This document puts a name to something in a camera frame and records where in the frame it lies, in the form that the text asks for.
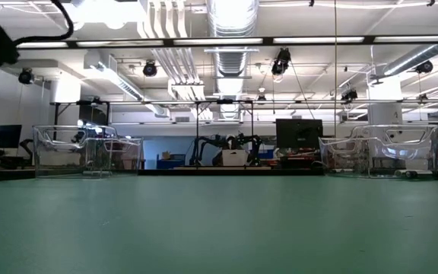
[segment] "black camera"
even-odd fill
[[[280,49],[280,52],[271,67],[271,73],[273,73],[273,75],[283,75],[288,69],[288,63],[290,60],[290,51],[288,51],[288,48]]]
[[[420,73],[429,73],[433,70],[433,65],[431,61],[426,61],[421,63],[420,65],[417,65],[415,67],[415,71],[416,73],[420,74]]]
[[[153,77],[157,74],[157,66],[154,60],[146,61],[146,65],[143,68],[143,74],[148,77]]]
[[[21,84],[33,84],[35,82],[35,75],[31,73],[31,68],[23,68],[18,76],[18,81]]]

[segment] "robotic arm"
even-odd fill
[[[238,135],[237,139],[240,145],[244,145],[249,142],[252,143],[252,152],[248,157],[248,162],[250,162],[251,165],[255,165],[255,166],[260,165],[258,154],[259,154],[259,148],[263,143],[262,139],[259,138],[258,135],[244,136],[244,134],[242,133]]]
[[[198,144],[200,141],[203,141],[200,149],[198,148]],[[192,150],[192,156],[190,157],[189,164],[190,165],[200,165],[200,160],[202,160],[202,153],[204,152],[204,147],[206,144],[211,144],[213,146],[221,147],[224,144],[224,141],[221,141],[221,136],[216,135],[215,139],[210,139],[207,137],[200,136],[194,141],[194,149]]]

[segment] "computer monitor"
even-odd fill
[[[0,148],[18,148],[21,125],[0,126]]]
[[[277,148],[319,148],[320,119],[276,119]]]

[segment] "green floor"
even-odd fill
[[[438,274],[438,181],[1,182],[0,273]]]

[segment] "transparent container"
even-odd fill
[[[346,139],[319,138],[328,175],[432,177],[437,169],[438,126],[356,126]]]
[[[138,172],[141,139],[108,126],[34,126],[36,177],[101,178]]]

